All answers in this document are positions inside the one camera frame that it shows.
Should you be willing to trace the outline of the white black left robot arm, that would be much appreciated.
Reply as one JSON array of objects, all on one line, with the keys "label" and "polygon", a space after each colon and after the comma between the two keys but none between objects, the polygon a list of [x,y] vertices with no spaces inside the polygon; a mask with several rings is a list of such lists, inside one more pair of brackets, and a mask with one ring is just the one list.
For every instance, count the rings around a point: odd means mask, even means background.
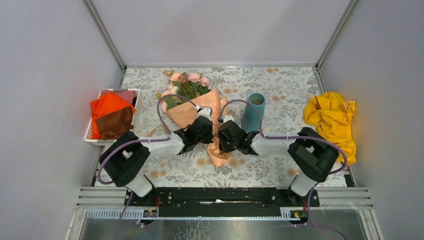
[{"label": "white black left robot arm", "polygon": [[138,137],[132,131],[124,133],[99,158],[97,180],[103,185],[125,187],[144,206],[155,200],[154,186],[141,173],[149,158],[181,155],[197,144],[213,142],[213,122],[198,116],[186,128],[176,130],[166,138]]}]

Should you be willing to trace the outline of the brown paper ribbon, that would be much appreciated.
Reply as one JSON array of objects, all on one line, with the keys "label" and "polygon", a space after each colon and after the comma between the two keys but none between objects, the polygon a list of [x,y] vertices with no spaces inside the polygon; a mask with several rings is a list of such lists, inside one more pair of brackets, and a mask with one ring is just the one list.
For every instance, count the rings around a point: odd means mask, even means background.
[{"label": "brown paper ribbon", "polygon": [[[231,115],[235,117],[236,113],[233,110],[230,110],[227,112],[227,115]],[[152,137],[153,135],[160,133],[163,131],[166,135],[169,134],[169,131],[165,128],[163,124],[157,125],[153,130],[151,130],[148,134],[145,135],[145,137]]]}]

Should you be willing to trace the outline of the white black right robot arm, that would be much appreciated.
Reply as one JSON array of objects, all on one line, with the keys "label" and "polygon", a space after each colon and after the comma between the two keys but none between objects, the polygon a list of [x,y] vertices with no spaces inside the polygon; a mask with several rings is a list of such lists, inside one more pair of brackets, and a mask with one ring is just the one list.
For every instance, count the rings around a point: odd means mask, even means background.
[{"label": "white black right robot arm", "polygon": [[233,120],[227,120],[218,130],[219,148],[224,153],[235,150],[244,155],[288,155],[300,168],[287,191],[287,201],[301,205],[309,191],[323,183],[340,155],[336,145],[323,139],[317,132],[304,127],[295,135],[266,135],[259,131],[246,132]]}]

